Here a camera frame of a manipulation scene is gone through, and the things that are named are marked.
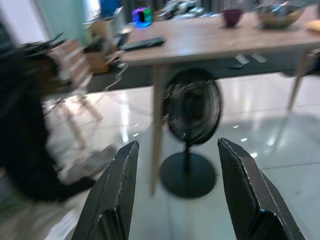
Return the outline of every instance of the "wall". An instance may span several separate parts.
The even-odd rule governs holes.
[[[49,40],[32,0],[0,0],[0,10],[4,25],[18,45]]]
[[[84,44],[83,23],[86,17],[82,0],[36,0],[36,2],[52,38],[64,32],[65,39],[77,39]]]

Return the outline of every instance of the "table leg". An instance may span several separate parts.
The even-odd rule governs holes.
[[[153,135],[152,135],[152,180],[151,180],[151,197],[156,194],[156,187],[159,178],[159,162],[162,146],[162,117],[164,90],[167,76],[169,73],[168,65],[155,65],[153,67]]]
[[[298,70],[296,73],[296,78],[295,78],[295,82],[291,91],[291,96],[289,99],[289,105],[288,105],[288,110],[290,111],[296,101],[297,95],[298,95],[298,91],[300,89],[303,77],[306,73],[306,68],[307,68],[307,62],[308,62],[308,55],[309,55],[310,51],[309,50],[305,50],[302,58],[300,60],[300,64],[298,66]]]

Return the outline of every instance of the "white tile floor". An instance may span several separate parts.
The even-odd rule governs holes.
[[[306,77],[295,108],[286,111],[293,78],[279,73],[220,79],[224,109],[219,128],[205,144],[192,151],[208,157],[217,172],[213,191],[201,199],[170,195],[158,184],[149,198],[151,181],[152,87],[89,94],[104,115],[101,122],[70,104],[87,142],[79,149],[58,112],[49,115],[49,148],[66,168],[109,144],[121,147],[140,141],[137,183],[130,240],[235,240],[224,195],[217,138],[225,137],[255,156],[258,166],[282,193],[293,217],[308,240],[320,239],[320,78]],[[163,129],[161,159],[182,151]],[[88,192],[64,205],[27,204],[0,226],[0,239],[70,239]],[[57,235],[60,230],[69,233]]]

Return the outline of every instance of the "purple cup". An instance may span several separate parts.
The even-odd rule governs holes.
[[[223,11],[223,18],[227,27],[234,27],[239,22],[243,11],[240,9],[227,9]]]

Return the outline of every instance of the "chair leg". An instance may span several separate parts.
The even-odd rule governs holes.
[[[78,100],[80,101],[80,103],[82,104],[82,106],[84,106],[88,112],[97,120],[97,121],[101,121],[104,117],[87,101],[87,99],[82,96],[82,95],[78,95],[77,96]]]
[[[68,105],[65,102],[61,102],[61,104],[63,104],[63,109],[66,113],[66,120],[69,123],[69,126],[71,128],[71,131],[74,134],[75,139],[79,142],[81,149],[85,149],[86,148],[86,141],[85,141],[84,137],[82,136],[76,122],[73,119],[73,114],[71,113]]]

